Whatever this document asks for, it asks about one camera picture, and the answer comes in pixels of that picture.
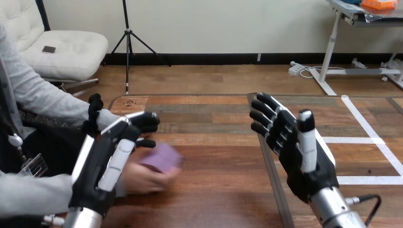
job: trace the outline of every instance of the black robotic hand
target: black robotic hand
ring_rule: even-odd
[[[156,132],[159,123],[155,113],[137,112],[116,119],[97,139],[87,136],[72,173],[69,207],[88,208],[104,217],[129,155],[137,147],[155,147],[155,141],[140,137]]]
[[[257,101],[252,101],[256,110],[250,112],[252,130],[263,135],[270,149],[279,156],[287,173],[287,184],[291,191],[302,201],[308,203],[309,196],[326,187],[338,187],[335,165],[316,140],[316,170],[303,173],[298,138],[298,121],[292,113],[273,97],[259,93]]]

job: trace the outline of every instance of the tripod stand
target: tripod stand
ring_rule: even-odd
[[[116,47],[113,49],[111,55],[113,55],[117,49],[117,47],[120,45],[120,43],[123,41],[123,39],[126,37],[126,95],[129,94],[129,61],[130,61],[130,57],[133,57],[133,50],[132,50],[132,40],[131,40],[131,36],[134,36],[134,38],[136,38],[138,41],[140,41],[144,46],[146,46],[150,51],[152,51],[154,53],[154,55],[156,55],[161,62],[164,65],[168,65],[171,66],[171,64],[167,63],[160,55],[158,55],[158,53],[156,53],[153,49],[151,49],[150,46],[148,46],[146,43],[144,43],[138,36],[136,36],[135,33],[133,33],[133,31],[129,28],[129,20],[127,19],[127,9],[126,9],[126,0],[123,0],[123,11],[125,13],[125,22],[126,22],[126,30],[125,33],[123,34],[122,38],[120,39],[120,41],[117,43]]]

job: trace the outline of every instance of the orange box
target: orange box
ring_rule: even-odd
[[[398,0],[363,0],[361,5],[375,8],[377,10],[395,9]]]

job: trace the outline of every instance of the tripod leg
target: tripod leg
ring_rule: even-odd
[[[122,38],[120,38],[120,41],[117,43],[116,47],[114,48],[114,50],[111,52],[111,54],[113,55],[117,49],[117,47],[120,45],[120,43],[122,42],[123,38],[125,38],[126,33],[123,34]]]
[[[126,54],[127,54],[127,62],[126,62],[126,95],[129,94],[129,37],[130,34],[127,34],[127,46],[126,46]]]
[[[164,63],[164,65],[168,65],[171,66],[171,64],[167,63],[158,53],[156,53],[150,46],[148,46],[146,43],[144,43],[138,36],[136,36],[136,34],[134,34],[133,32],[131,32],[130,34],[132,34],[136,39],[138,39],[138,41],[140,41],[144,46],[146,46],[150,51],[152,51],[160,60],[162,63]]]
[[[132,50],[132,39],[130,38],[130,34],[128,34],[127,38],[129,39],[129,50],[130,50],[130,57],[129,57],[129,62],[131,64],[131,57],[134,57],[133,50]]]
[[[120,38],[120,41],[117,43],[116,47],[115,47],[114,50],[111,52],[111,55],[113,55],[113,54],[115,53],[117,47],[120,45],[120,43],[122,42],[123,38],[125,38],[125,36],[126,36],[126,33],[123,34],[122,38]]]

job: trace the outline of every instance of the smartphone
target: smartphone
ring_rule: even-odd
[[[151,154],[142,159],[139,163],[154,172],[166,173],[174,167],[181,167],[182,155],[173,147],[161,143],[157,144]]]
[[[50,47],[50,46],[45,46],[42,50],[42,53],[46,53],[46,54],[54,54],[56,51],[55,47]]]

